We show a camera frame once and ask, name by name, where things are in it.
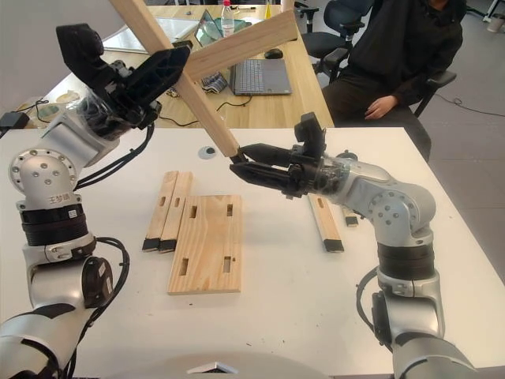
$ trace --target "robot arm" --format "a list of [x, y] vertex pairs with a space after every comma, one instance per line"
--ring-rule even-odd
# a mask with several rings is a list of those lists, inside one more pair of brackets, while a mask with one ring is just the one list
[[241, 148], [253, 162], [230, 169], [249, 183], [291, 198], [322, 194], [373, 224], [381, 288], [373, 295], [373, 329], [393, 353], [397, 379], [475, 377], [468, 359], [443, 339], [440, 276], [429, 227], [436, 209], [433, 196], [378, 166], [349, 158], [352, 154], [324, 157], [324, 131], [314, 114], [302, 116], [295, 136], [304, 144], [291, 150], [265, 144]]
[[0, 326], [0, 377], [66, 377], [86, 328], [117, 294], [109, 262], [93, 253], [97, 242], [118, 247], [122, 274], [127, 253], [119, 241], [88, 231], [83, 197], [74, 193], [77, 179], [123, 133], [154, 122], [161, 109], [155, 99], [177, 82], [189, 56], [186, 47], [159, 51], [132, 69], [100, 59], [103, 45], [86, 24], [58, 27], [57, 35], [66, 65], [92, 91], [9, 167], [11, 182], [24, 194], [17, 208], [34, 310]]

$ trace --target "floor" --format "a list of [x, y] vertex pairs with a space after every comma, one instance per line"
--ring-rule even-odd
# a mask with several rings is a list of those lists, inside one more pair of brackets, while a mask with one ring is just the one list
[[[319, 6], [313, 21], [315, 32], [331, 32], [324, 25], [327, 1], [306, 0]], [[483, 12], [491, 0], [468, 0]], [[497, 9], [505, 13], [505, 4]], [[305, 19], [298, 20], [301, 32]], [[439, 94], [449, 100], [459, 98], [463, 105], [505, 114], [505, 32], [492, 34], [481, 17], [469, 13], [462, 22], [464, 44], [450, 68], [458, 79]], [[327, 77], [318, 75], [321, 87]], [[456, 208], [488, 255], [505, 283], [505, 117], [466, 111], [439, 97], [432, 99], [420, 117], [432, 142], [430, 167]], [[503, 378], [505, 367], [482, 370], [482, 378]], [[387, 379], [389, 376], [340, 377], [339, 379]]]

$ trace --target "power adapter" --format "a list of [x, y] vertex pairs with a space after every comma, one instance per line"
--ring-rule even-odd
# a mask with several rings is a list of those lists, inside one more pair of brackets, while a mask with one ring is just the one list
[[7, 112], [0, 118], [0, 131], [23, 129], [30, 118], [23, 112]]

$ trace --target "black cable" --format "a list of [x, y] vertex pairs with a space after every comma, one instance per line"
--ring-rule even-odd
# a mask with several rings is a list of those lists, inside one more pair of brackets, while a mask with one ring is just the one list
[[179, 122], [175, 121], [173, 118], [170, 118], [170, 117], [159, 116], [159, 118], [161, 118], [162, 120], [172, 121], [175, 125], [180, 126], [181, 128], [184, 128], [185, 126], [190, 126], [192, 124], [196, 124], [197, 122], [200, 122], [198, 120], [195, 120], [195, 121], [188, 122], [187, 124], [180, 124]]
[[41, 121], [41, 122], [44, 122], [44, 123], [48, 124], [48, 123], [49, 123], [49, 121], [42, 120], [42, 119], [40, 118], [40, 116], [39, 116], [39, 102], [38, 102], [38, 101], [35, 101], [35, 109], [37, 110], [37, 118], [39, 119], [39, 121]]
[[[227, 101], [225, 101], [224, 103], [222, 103], [221, 105], [219, 105], [219, 107], [215, 110], [216, 112], [219, 112], [221, 110], [222, 107], [224, 107], [225, 105], [230, 105], [232, 107], [245, 107], [247, 104], [249, 104], [251, 102], [251, 100], [253, 99], [253, 96], [249, 95], [249, 98], [247, 99], [247, 101], [245, 101], [244, 103], [240, 103], [240, 104], [232, 104], [232, 103], [228, 103]], [[192, 124], [196, 124], [197, 122], [200, 122], [198, 120], [195, 120], [195, 121], [191, 121], [191, 122], [188, 122], [187, 124], [181, 124], [180, 122], [177, 122], [175, 121], [173, 118], [170, 118], [170, 117], [163, 117], [163, 116], [159, 116], [159, 118], [163, 119], [163, 120], [168, 120], [168, 121], [171, 121], [173, 122], [175, 125], [177, 126], [180, 126], [180, 127], [185, 127], [185, 126], [190, 126]]]
[[227, 101], [225, 101], [224, 103], [222, 103], [218, 109], [216, 109], [215, 111], [216, 112], [219, 112], [219, 110], [224, 107], [225, 105], [231, 105], [232, 107], [245, 107], [247, 104], [249, 104], [251, 102], [251, 100], [253, 99], [253, 97], [251, 95], [249, 95], [249, 98], [247, 99], [247, 101], [245, 101], [244, 103], [240, 103], [240, 104], [232, 104], [232, 103], [228, 103]]
[[356, 286], [357, 314], [359, 314], [363, 322], [367, 324], [367, 326], [370, 328], [372, 332], [373, 332], [373, 324], [370, 322], [368, 317], [366, 317], [366, 314], [363, 310], [363, 305], [361, 304], [361, 297], [363, 296], [363, 291], [365, 290], [367, 284], [370, 282], [370, 280], [372, 280], [376, 276], [377, 276], [377, 267], [375, 267], [373, 270], [371, 270], [369, 273], [363, 276], [363, 279], [361, 279], [360, 283]]
[[154, 131], [155, 131], [154, 124], [149, 125], [144, 141], [137, 148], [130, 149], [129, 153], [127, 153], [126, 155], [122, 156], [119, 159], [116, 159], [114, 162], [108, 164], [107, 166], [105, 166], [100, 170], [97, 170], [93, 174], [90, 174], [87, 177], [82, 178], [79, 182], [77, 182], [75, 190], [79, 190], [81, 188], [101, 182], [105, 178], [108, 178], [115, 172], [119, 171], [122, 167], [124, 167], [127, 163], [131, 162], [135, 157], [137, 157], [145, 150], [145, 148], [148, 146], [149, 141], [152, 138], [152, 135], [154, 134]]
[[24, 111], [28, 111], [28, 110], [31, 110], [33, 107], [35, 107], [36, 105], [40, 105], [40, 104], [47, 104], [49, 103], [49, 100], [42, 100], [42, 99], [38, 99], [37, 101], [35, 101], [33, 103], [33, 105], [29, 106], [29, 107], [26, 107], [26, 108], [23, 108], [23, 109], [18, 109], [16, 112], [24, 112]]
[[[126, 279], [128, 278], [129, 274], [129, 254], [128, 251], [126, 250], [125, 246], [121, 241], [119, 241], [116, 238], [112, 237], [98, 237], [96, 239], [97, 242], [100, 243], [105, 243], [107, 245], [113, 246], [119, 250], [121, 250], [122, 253], [122, 262], [119, 264], [121, 266], [121, 273], [119, 274], [118, 282], [114, 286], [111, 296], [109, 298], [109, 301], [104, 304], [103, 306], [98, 307], [95, 311], [93, 311], [92, 315], [88, 318], [88, 321], [86, 321], [86, 325], [82, 329], [82, 332], [80, 333], [79, 337], [79, 342], [84, 338], [87, 330], [93, 326], [93, 323], [98, 320], [100, 316], [102, 316], [103, 312], [106, 311], [108, 306], [114, 301], [116, 296], [118, 296], [119, 292], [121, 292], [121, 289], [126, 283]], [[69, 363], [67, 364], [64, 372], [62, 379], [71, 379], [73, 376], [73, 372], [76, 368], [77, 364], [77, 347], [73, 351], [72, 358], [70, 359]]]
[[465, 107], [463, 105], [463, 100], [461, 100], [460, 98], [458, 97], [455, 97], [453, 98], [453, 100], [449, 100], [445, 97], [443, 97], [442, 95], [439, 95], [438, 93], [435, 94], [435, 96], [438, 96], [439, 98], [441, 98], [443, 101], [449, 103], [449, 104], [453, 104], [455, 105], [456, 107], [460, 107], [462, 109], [465, 109], [467, 111], [470, 111], [470, 112], [475, 112], [475, 113], [481, 113], [481, 114], [489, 114], [491, 116], [497, 116], [497, 117], [505, 117], [505, 114], [500, 114], [500, 113], [492, 113], [492, 112], [484, 112], [484, 111], [479, 111], [478, 109], [473, 109], [473, 108], [468, 108], [468, 107]]

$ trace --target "human hand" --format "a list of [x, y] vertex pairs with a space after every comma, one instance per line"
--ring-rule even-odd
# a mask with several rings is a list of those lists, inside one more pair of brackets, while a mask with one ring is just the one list
[[377, 120], [398, 105], [398, 99], [391, 96], [380, 97], [368, 107], [365, 112], [365, 120]]

